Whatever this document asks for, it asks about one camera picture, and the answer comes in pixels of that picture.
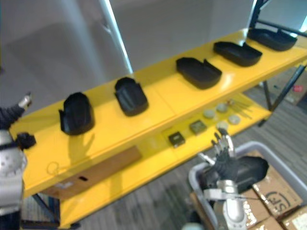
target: white wall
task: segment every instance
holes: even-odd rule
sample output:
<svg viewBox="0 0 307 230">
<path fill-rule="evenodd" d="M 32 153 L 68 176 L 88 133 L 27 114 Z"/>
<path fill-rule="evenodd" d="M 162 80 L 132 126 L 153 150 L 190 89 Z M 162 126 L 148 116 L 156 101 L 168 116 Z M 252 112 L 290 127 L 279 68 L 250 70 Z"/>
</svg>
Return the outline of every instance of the white wall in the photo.
<svg viewBox="0 0 307 230">
<path fill-rule="evenodd" d="M 111 1 L 134 70 L 246 27 L 252 0 Z M 1 0 L 0 103 L 30 111 L 126 74 L 98 0 Z"/>
<path fill-rule="evenodd" d="M 271 0 L 261 11 L 259 19 L 299 30 L 306 15 L 307 0 Z M 257 27 L 272 29 L 261 24 Z"/>
</svg>

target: yellow shelf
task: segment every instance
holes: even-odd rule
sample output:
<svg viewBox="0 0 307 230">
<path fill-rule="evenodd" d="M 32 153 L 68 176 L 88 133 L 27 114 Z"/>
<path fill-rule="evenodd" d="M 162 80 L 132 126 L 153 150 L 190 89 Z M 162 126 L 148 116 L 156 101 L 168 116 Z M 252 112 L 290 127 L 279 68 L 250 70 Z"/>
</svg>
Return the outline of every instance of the yellow shelf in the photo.
<svg viewBox="0 0 307 230">
<path fill-rule="evenodd" d="M 219 40 L 239 42 L 245 40 L 245 34 L 245 31 L 239 31 Z M 70 137 L 60 130 L 58 110 L 63 101 L 23 117 L 12 126 L 12 133 L 27 131 L 37 140 L 34 147 L 25 151 L 28 166 L 24 172 L 24 197 L 81 172 L 141 139 L 187 119 L 203 107 L 242 92 L 307 58 L 307 49 L 300 47 L 277 52 L 253 41 L 248 44 L 263 53 L 259 63 L 252 67 L 237 66 L 213 53 L 211 42 L 137 71 L 135 76 L 150 106 L 135 117 L 126 117 L 121 111 L 114 96 L 116 81 L 86 91 L 94 108 L 95 126 L 77 137 Z M 180 57 L 207 58 L 222 70 L 220 82 L 207 90 L 196 89 L 176 72 L 175 60 Z"/>
<path fill-rule="evenodd" d="M 244 112 L 251 116 L 252 119 L 239 115 L 241 122 L 238 125 L 229 124 L 228 132 L 231 135 L 242 131 L 271 114 L 268 110 L 262 108 L 242 94 L 235 95 L 232 98 L 248 105 L 248 110 L 245 109 Z M 214 119 L 206 119 L 202 113 L 197 113 L 160 134 L 142 140 L 137 144 L 139 151 L 142 153 L 141 160 L 110 176 L 85 192 L 71 199 L 61 201 L 60 227 L 69 227 L 71 223 L 78 221 L 89 213 L 98 210 L 137 187 L 151 181 L 153 178 L 193 157 L 197 152 L 209 148 L 211 146 L 211 139 L 214 137 L 213 134 L 216 132 L 215 124 L 217 121 L 227 121 L 229 115 L 232 114 L 235 114 L 235 111 L 229 109 L 225 114 L 217 112 Z M 195 136 L 190 131 L 189 124 L 199 119 L 208 128 L 202 134 Z M 186 143 L 174 149 L 168 141 L 168 136 L 177 131 L 184 136 Z"/>
</svg>

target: black curved container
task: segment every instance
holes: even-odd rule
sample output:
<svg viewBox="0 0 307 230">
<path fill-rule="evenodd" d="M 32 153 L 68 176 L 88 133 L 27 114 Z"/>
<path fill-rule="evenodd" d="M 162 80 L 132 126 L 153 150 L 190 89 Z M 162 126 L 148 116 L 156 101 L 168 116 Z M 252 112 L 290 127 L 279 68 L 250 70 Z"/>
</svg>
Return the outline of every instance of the black curved container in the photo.
<svg viewBox="0 0 307 230">
<path fill-rule="evenodd" d="M 94 112 L 87 96 L 81 92 L 69 95 L 64 110 L 59 110 L 61 130 L 68 135 L 85 133 L 94 126 Z"/>
<path fill-rule="evenodd" d="M 177 71 L 199 89 L 214 86 L 221 78 L 222 72 L 206 59 L 203 62 L 192 57 L 183 57 L 176 61 Z"/>
<path fill-rule="evenodd" d="M 244 67 L 255 65 L 262 55 L 260 51 L 246 43 L 243 46 L 239 46 L 232 42 L 216 42 L 213 49 L 224 58 Z"/>
<path fill-rule="evenodd" d="M 244 156 L 239 158 L 237 161 L 237 178 L 235 179 L 238 192 L 245 192 L 253 184 L 262 180 L 266 176 L 268 168 L 268 162 L 261 157 Z M 202 190 L 217 188 L 216 183 L 220 179 L 221 177 L 214 167 L 199 174 Z"/>
<path fill-rule="evenodd" d="M 295 37 L 281 30 L 273 32 L 266 29 L 250 29 L 248 31 L 248 37 L 277 51 L 288 50 L 292 48 L 297 41 Z"/>
<path fill-rule="evenodd" d="M 148 108 L 148 101 L 141 85 L 134 79 L 124 77 L 115 84 L 115 96 L 126 116 L 134 116 Z"/>
</svg>

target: black metal frame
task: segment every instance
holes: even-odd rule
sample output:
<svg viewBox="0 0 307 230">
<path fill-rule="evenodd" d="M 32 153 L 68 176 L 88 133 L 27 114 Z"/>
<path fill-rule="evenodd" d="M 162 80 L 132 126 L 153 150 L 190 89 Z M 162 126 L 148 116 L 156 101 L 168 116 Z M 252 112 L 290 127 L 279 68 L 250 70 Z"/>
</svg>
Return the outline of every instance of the black metal frame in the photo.
<svg viewBox="0 0 307 230">
<path fill-rule="evenodd" d="M 55 230 L 60 226 L 60 206 L 59 200 L 56 198 L 48 197 L 49 206 L 43 201 L 43 199 L 35 194 L 32 196 L 37 204 L 42 208 L 44 213 L 50 218 L 50 221 L 33 221 L 22 220 L 21 226 L 23 229 L 48 229 Z M 71 224 L 70 229 L 77 229 L 80 227 L 79 223 Z"/>
<path fill-rule="evenodd" d="M 256 23 L 260 23 L 260 24 L 265 24 L 268 26 L 272 26 L 274 28 L 277 28 L 279 30 L 285 30 L 291 33 L 295 33 L 297 35 L 300 36 L 304 36 L 307 37 L 307 33 L 303 33 L 299 30 L 296 29 L 292 29 L 283 25 L 278 25 L 275 23 L 271 23 L 271 22 L 267 22 L 264 20 L 259 20 L 259 14 L 261 12 L 261 10 L 263 9 L 263 7 L 265 7 L 266 4 L 269 3 L 270 0 L 257 0 L 256 4 L 255 4 L 255 8 L 250 20 L 250 24 L 249 27 L 250 28 L 255 28 Z M 292 89 L 292 87 L 294 86 L 295 82 L 299 79 L 299 77 L 302 75 L 302 73 L 304 72 L 306 66 L 300 65 L 295 73 L 293 74 L 293 76 L 291 77 L 291 79 L 286 83 L 286 85 L 284 86 L 282 92 L 279 94 L 279 96 L 277 97 L 277 99 L 275 100 L 275 102 L 272 104 L 271 103 L 271 98 L 270 98 L 270 92 L 269 92 L 269 88 L 268 88 L 268 83 L 267 81 L 263 82 L 263 89 L 264 89 L 264 93 L 265 93 L 265 97 L 266 97 L 266 101 L 267 101 L 267 105 L 268 105 L 268 109 L 271 112 L 274 112 L 274 110 L 278 107 L 278 105 L 283 101 L 283 99 L 285 98 L 285 96 L 287 95 L 287 93 Z M 267 121 L 267 119 L 263 119 L 258 125 L 262 126 L 265 122 Z"/>
<path fill-rule="evenodd" d="M 285 30 L 285 31 L 295 33 L 295 34 L 303 36 L 303 37 L 307 37 L 307 33 L 303 33 L 299 30 L 292 29 L 292 28 L 287 27 L 287 26 L 278 25 L 278 24 L 275 24 L 275 23 L 271 23 L 271 22 L 268 22 L 268 21 L 265 21 L 265 20 L 258 19 L 261 10 L 263 9 L 263 7 L 265 7 L 269 3 L 269 1 L 270 0 L 257 0 L 253 14 L 252 14 L 252 17 L 251 17 L 251 20 L 250 20 L 250 23 L 249 23 L 250 28 L 255 28 L 256 23 L 260 23 L 260 24 L 264 24 L 264 25 L 268 25 L 268 26 L 277 28 L 279 30 Z"/>
<path fill-rule="evenodd" d="M 282 92 L 279 94 L 279 96 L 277 97 L 277 99 L 275 100 L 275 102 L 273 104 L 271 103 L 270 92 L 269 92 L 269 89 L 268 89 L 267 81 L 263 82 L 263 89 L 264 89 L 265 97 L 266 97 L 266 100 L 267 100 L 268 109 L 271 112 L 274 112 L 274 110 L 283 101 L 283 99 L 285 98 L 287 93 L 292 89 L 292 87 L 294 86 L 296 81 L 302 75 L 302 73 L 304 72 L 305 68 L 306 68 L 306 66 L 299 65 L 299 67 L 296 69 L 296 71 L 294 72 L 294 74 L 292 75 L 290 80 L 286 83 L 286 85 L 284 86 Z M 258 126 L 259 127 L 262 126 L 266 121 L 267 121 L 267 119 L 263 119 L 262 121 L 260 121 Z"/>
</svg>

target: black plastic tray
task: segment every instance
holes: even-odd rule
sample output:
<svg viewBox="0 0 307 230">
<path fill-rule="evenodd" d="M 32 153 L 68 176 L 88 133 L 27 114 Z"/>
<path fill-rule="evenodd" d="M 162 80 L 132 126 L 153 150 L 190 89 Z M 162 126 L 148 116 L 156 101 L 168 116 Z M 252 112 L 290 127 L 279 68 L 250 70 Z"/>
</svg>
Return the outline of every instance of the black plastic tray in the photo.
<svg viewBox="0 0 307 230">
<path fill-rule="evenodd" d="M 186 80 L 202 90 L 214 86 L 222 75 L 222 72 L 207 60 L 200 62 L 192 57 L 178 59 L 176 67 Z"/>
<path fill-rule="evenodd" d="M 297 41 L 295 37 L 281 30 L 273 32 L 266 29 L 250 29 L 248 37 L 277 51 L 288 50 L 293 47 Z"/>
<path fill-rule="evenodd" d="M 94 126 L 94 112 L 87 96 L 81 92 L 69 95 L 64 111 L 59 110 L 61 130 L 68 135 L 85 133 Z"/>
<path fill-rule="evenodd" d="M 214 51 L 224 58 L 241 66 L 255 65 L 261 58 L 262 53 L 246 43 L 239 46 L 232 42 L 216 42 Z"/>
<path fill-rule="evenodd" d="M 141 85 L 134 79 L 124 77 L 115 84 L 115 96 L 126 116 L 134 116 L 145 111 L 149 104 Z"/>
</svg>

